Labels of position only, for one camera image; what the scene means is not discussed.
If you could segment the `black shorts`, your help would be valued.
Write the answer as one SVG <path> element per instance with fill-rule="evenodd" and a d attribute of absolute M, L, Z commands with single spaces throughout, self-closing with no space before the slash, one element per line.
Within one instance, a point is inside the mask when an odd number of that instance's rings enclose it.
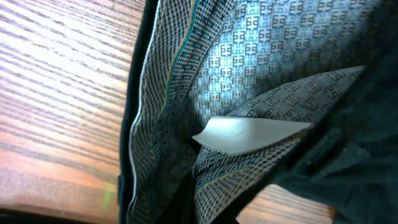
<path fill-rule="evenodd" d="M 147 1 L 120 223 L 234 223 L 278 185 L 397 222 L 397 2 Z"/>

